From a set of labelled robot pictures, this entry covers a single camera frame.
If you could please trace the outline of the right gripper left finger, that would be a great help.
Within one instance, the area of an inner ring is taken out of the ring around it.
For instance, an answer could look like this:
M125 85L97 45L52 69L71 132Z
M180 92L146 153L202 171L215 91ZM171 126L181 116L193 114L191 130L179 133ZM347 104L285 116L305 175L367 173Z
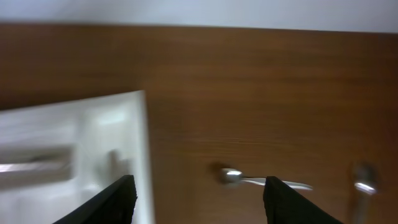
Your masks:
M133 175L124 175L54 224L131 224L137 200Z

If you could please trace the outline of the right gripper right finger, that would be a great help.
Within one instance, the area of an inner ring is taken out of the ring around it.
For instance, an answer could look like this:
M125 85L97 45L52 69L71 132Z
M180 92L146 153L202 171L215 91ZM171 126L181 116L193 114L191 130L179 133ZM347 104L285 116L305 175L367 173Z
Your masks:
M268 224L342 224L274 176L266 178L263 201Z

